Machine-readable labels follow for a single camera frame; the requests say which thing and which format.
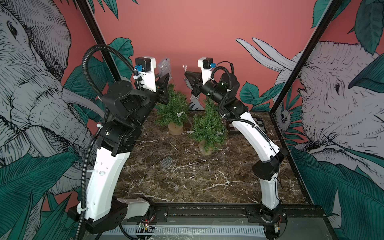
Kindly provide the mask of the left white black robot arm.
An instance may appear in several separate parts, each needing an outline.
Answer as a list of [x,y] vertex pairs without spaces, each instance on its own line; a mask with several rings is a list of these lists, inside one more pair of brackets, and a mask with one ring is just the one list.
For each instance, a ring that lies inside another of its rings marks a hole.
[[[135,83],[118,81],[103,94],[92,80],[89,62],[95,52],[107,51],[118,57],[133,73]],[[68,215],[78,222],[75,239],[86,233],[101,237],[122,222],[135,217],[154,218],[151,204],[142,198],[120,201],[114,196],[122,168],[142,133],[142,126],[156,104],[169,102],[169,74],[155,73],[156,60],[138,57],[130,63],[119,51],[107,45],[95,45],[84,54],[82,71],[85,79],[105,106],[104,118],[93,136],[83,164],[81,201]],[[97,157],[91,177],[87,177],[88,159]]]

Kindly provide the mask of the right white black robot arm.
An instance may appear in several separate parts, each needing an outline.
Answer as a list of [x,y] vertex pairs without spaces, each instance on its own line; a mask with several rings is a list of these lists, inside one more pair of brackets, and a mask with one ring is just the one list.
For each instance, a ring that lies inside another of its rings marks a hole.
[[220,117],[230,123],[246,138],[256,151],[259,161],[252,170],[260,181],[262,191],[261,215],[267,223],[280,223],[284,208],[278,194],[278,173],[287,155],[286,149],[279,148],[254,121],[248,107],[237,98],[240,84],[234,70],[228,70],[213,62],[213,58],[200,58],[200,73],[185,72],[192,94],[204,94],[218,104]]

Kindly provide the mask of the clear string light battery box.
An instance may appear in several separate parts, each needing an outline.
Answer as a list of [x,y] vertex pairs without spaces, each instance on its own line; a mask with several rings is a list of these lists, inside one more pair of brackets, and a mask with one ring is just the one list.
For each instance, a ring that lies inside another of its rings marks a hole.
[[160,78],[165,76],[166,74],[169,74],[169,80],[168,83],[170,83],[172,79],[172,71],[171,71],[171,61],[169,58],[164,58],[160,63],[157,65],[157,68],[159,70],[159,76]]

